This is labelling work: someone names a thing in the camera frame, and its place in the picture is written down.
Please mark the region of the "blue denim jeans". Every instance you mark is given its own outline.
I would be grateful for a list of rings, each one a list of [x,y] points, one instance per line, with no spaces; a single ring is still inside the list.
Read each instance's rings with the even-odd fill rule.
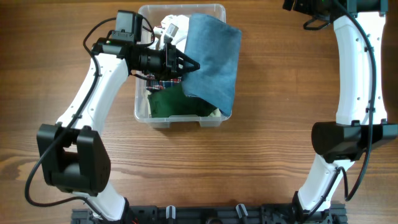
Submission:
[[[184,53],[200,64],[182,78],[186,96],[200,98],[231,116],[242,31],[208,14],[192,14]]]

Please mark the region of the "white cloth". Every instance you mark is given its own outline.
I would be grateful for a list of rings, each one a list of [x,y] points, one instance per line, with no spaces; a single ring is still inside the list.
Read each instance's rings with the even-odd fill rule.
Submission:
[[[184,52],[188,35],[189,18],[184,15],[168,15],[164,17],[160,25],[156,27],[166,28],[170,23],[173,23],[178,27],[178,32],[176,33],[173,41],[171,41],[171,44],[175,45],[179,51]],[[155,35],[154,43],[149,48],[154,50],[162,50],[165,45],[166,44],[163,44],[160,41],[160,36]]]

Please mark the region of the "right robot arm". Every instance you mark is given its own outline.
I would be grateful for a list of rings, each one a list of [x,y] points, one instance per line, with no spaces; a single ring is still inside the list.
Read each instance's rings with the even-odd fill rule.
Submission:
[[[317,122],[311,139],[315,158],[290,205],[273,207],[284,223],[343,223],[345,207],[332,203],[339,184],[350,201],[366,174],[371,152],[397,137],[382,96],[381,41],[387,0],[285,0],[283,8],[310,16],[305,30],[333,26],[338,43],[340,96],[336,119]]]

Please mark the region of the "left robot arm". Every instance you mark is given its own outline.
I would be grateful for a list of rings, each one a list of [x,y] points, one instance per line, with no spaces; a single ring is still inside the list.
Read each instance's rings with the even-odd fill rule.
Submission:
[[[118,11],[116,27],[87,48],[88,73],[66,112],[55,124],[37,132],[42,169],[47,185],[82,200],[95,223],[137,223],[128,200],[109,181],[111,161],[101,140],[104,122],[120,87],[131,75],[158,80],[181,77],[200,64],[172,44],[153,50],[141,40],[147,19],[132,11]]]

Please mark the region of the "plaid flannel shirt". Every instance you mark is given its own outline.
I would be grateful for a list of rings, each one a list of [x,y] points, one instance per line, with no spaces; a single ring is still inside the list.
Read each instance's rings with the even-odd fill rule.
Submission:
[[[171,80],[158,81],[155,79],[155,76],[153,74],[148,75],[147,78],[149,79],[149,81],[146,81],[146,90],[151,92],[160,91],[166,88],[173,87],[178,83],[180,83],[182,80],[181,77],[178,77],[178,78],[173,78]]]

